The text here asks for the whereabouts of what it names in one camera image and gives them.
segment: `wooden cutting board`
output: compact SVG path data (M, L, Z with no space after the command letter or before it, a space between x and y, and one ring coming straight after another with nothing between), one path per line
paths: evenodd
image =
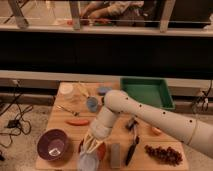
M66 119L74 118L71 113L62 111L57 108L57 105L61 105L67 109L80 112L79 117L85 118L90 121L94 119L97 113L90 113L86 107L86 98L78 90L76 84L70 83L74 86L74 96L71 100L66 100L60 92L58 92L55 104L50 115L47 130L50 129L62 129L64 130L69 139L70 146L63 158L54 161L47 162L40 157L36 161L36 169L53 169L53 170L76 170L77 160L78 160L78 146L80 141L83 139L89 126L71 126L66 124L64 121ZM119 83L86 83L85 84L90 95L96 97L101 104L101 96L97 94L97 88L99 86L110 86L113 89L119 89ZM113 170L110 168L110 144L120 143L121 149L121 169L118 170L131 170L131 171L187 171L188 162L186 160L182 144L171 136L163 133L160 136L156 136L151 131L151 126L141 120L139 122L139 135L140 143L136 147L135 154L128 166L125 166L124 160L127 155L129 146L132 143L132 133L125 129L125 124L130 119L130 115L122 114L121 117L116 122L111 135L105 141L107 145L107 152L105 154L104 160L100 163L100 171ZM162 164L157 162L155 159L151 158L145 153L144 146L151 145L153 147L162 146L163 148L172 147L182 154L183 161L178 166L171 166L167 164Z

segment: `dark red grapes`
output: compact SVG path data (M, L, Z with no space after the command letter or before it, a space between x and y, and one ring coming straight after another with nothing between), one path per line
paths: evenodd
M154 157L167 164L179 165L183 161L181 153L175 151L171 147L163 149L162 147L153 148L152 146L146 145L145 150L146 153L149 154L149 156Z

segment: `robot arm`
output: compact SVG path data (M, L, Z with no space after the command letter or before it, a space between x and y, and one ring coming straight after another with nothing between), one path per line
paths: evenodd
M170 111L141 104L125 92L111 90L104 97L104 106L90 125L84 138L87 152L95 150L106 139L121 113L130 113L161 129L186 145L213 158L213 126Z

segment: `small bowl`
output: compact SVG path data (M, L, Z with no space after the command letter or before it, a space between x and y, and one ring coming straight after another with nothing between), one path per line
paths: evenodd
M37 145L38 155L47 161L54 161L63 156L69 145L66 133L60 129L45 132Z

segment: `green tray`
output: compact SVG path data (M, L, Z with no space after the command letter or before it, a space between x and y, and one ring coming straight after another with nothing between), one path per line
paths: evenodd
M174 104L164 79L121 78L121 89L138 102L174 110Z

